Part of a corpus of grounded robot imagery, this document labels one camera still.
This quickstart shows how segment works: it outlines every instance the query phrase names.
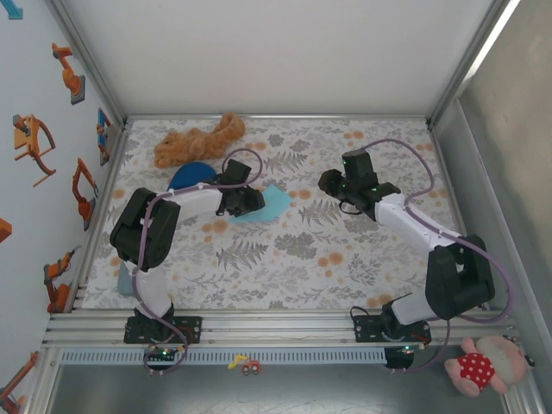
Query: floral tablecloth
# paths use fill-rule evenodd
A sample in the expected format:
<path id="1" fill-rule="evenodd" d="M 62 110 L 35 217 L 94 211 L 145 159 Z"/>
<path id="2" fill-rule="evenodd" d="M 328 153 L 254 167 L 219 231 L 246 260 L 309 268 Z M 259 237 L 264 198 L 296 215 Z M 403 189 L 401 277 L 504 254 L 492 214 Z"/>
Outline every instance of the floral tablecloth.
<path id="1" fill-rule="evenodd" d="M 251 119 L 247 134 L 231 149 L 250 147 L 266 170 L 253 186 L 276 185 L 293 198 L 271 222 L 232 223 L 206 213 L 180 221 L 172 250 L 162 265 L 178 309 L 347 309 L 378 307 L 423 287 L 426 261 L 391 230 L 366 216 L 347 216 L 317 188 L 320 174 L 341 168 L 341 154 L 370 141 L 397 138 L 413 145 L 436 174 L 436 189 L 417 206 L 454 228 L 448 194 L 423 119 L 320 120 Z M 213 129 L 215 119 L 136 121 L 88 280 L 85 308 L 134 308 L 117 292 L 120 261 L 110 231 L 138 187 L 164 191 L 177 168 L 154 167 L 154 146 L 171 130 Z M 371 149 L 381 182 L 405 194 L 428 184 L 419 161 L 394 144 Z M 238 160 L 256 171 L 251 154 Z M 220 171 L 222 161 L 209 162 Z"/>

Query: enclosure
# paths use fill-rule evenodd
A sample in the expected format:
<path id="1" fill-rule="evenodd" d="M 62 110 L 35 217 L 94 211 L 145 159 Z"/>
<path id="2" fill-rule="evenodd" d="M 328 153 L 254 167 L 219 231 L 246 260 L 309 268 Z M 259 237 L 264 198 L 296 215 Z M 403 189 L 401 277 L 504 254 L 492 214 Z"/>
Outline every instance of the enclosure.
<path id="1" fill-rule="evenodd" d="M 39 353 L 9 397 L 19 412 L 552 406 L 546 1 L 2 4 L 2 384 Z M 163 285 L 175 320 L 200 322 L 185 327 L 183 366 L 150 378 L 147 344 L 123 340 L 137 287 L 112 233 L 135 190 L 164 193 L 179 169 L 158 168 L 155 146 L 223 129 L 226 112 L 246 131 L 226 154 L 260 157 L 251 187 L 266 206 L 183 219 L 183 204 Z M 477 234 L 510 274 L 505 284 L 491 267 L 494 299 L 464 313 L 496 322 L 425 318 L 430 340 L 359 339 L 352 308 L 378 316 L 423 289 L 429 269 L 400 228 L 348 215 L 319 188 L 342 154 L 378 140 L 391 140 L 368 151 L 380 183 L 408 196 L 428 186 L 427 166 L 435 183 L 413 205 L 439 236 Z M 232 158 L 259 171 L 250 152 Z M 219 173 L 223 159 L 204 162 Z M 536 367 L 504 395 L 464 397 L 443 362 L 462 355 L 462 338 L 487 336 L 512 337 Z M 384 367 L 413 349 L 413 366 L 429 369 Z M 229 371 L 238 354 L 259 375 Z"/>

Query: white wall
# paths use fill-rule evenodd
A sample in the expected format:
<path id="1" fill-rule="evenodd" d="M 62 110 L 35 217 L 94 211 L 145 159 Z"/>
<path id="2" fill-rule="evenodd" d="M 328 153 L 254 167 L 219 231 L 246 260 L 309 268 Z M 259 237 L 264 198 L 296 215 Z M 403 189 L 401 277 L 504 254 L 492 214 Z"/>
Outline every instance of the white wall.
<path id="1" fill-rule="evenodd" d="M 66 46 L 47 6 L 41 0 L 17 0 L 22 21 L 9 21 L 0 8 L 0 217 L 13 234 L 0 243 L 0 387 L 41 344 L 46 328 L 47 292 L 43 267 L 87 241 L 83 220 L 72 195 L 77 157 L 89 167 L 102 190 L 109 163 L 99 165 L 97 108 L 101 106 L 91 83 L 86 99 L 71 106 L 70 92 L 61 78 L 61 64 L 52 56 L 52 42 Z M 68 58 L 76 73 L 83 70 Z M 50 129 L 56 148 L 44 163 L 56 173 L 33 188 L 42 172 L 30 157 L 15 161 L 12 116 L 34 114 Z M 46 138 L 39 135 L 41 149 Z M 92 197 L 81 179 L 81 193 Z M 78 272 L 84 249 L 75 254 L 65 281 Z"/>
<path id="2" fill-rule="evenodd" d="M 129 114 L 428 115 L 492 0 L 65 0 Z"/>

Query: metal floor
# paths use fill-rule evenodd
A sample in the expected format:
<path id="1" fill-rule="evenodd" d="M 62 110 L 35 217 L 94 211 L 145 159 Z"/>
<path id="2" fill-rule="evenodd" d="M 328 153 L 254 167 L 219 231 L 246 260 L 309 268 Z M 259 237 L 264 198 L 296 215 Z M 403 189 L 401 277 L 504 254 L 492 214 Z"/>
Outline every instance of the metal floor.
<path id="1" fill-rule="evenodd" d="M 458 351 L 451 348 L 448 356 Z M 258 377 L 226 367 L 182 367 L 166 378 L 150 378 L 142 367 L 65 366 L 55 391 L 49 410 L 55 414 L 503 412 L 491 389 L 462 397 L 441 362 L 394 376 L 382 366 L 264 366 Z"/>

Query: stuffed animal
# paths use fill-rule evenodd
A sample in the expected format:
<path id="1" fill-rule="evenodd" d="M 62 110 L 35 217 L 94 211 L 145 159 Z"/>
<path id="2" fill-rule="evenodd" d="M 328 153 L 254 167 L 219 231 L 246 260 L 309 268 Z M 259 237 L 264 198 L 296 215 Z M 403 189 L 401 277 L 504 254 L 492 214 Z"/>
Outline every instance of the stuffed animal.
<path id="1" fill-rule="evenodd" d="M 155 166 L 168 168 L 196 160 L 221 158 L 226 148 L 245 135 L 245 123 L 226 113 L 211 133 L 192 128 L 188 132 L 170 132 L 155 146 Z"/>
<path id="2" fill-rule="evenodd" d="M 466 354 L 447 360 L 445 369 L 458 391 L 469 397 L 477 397 L 489 384 L 504 394 L 535 366 L 509 336 L 485 336 L 477 344 L 464 338 L 461 348 Z"/>

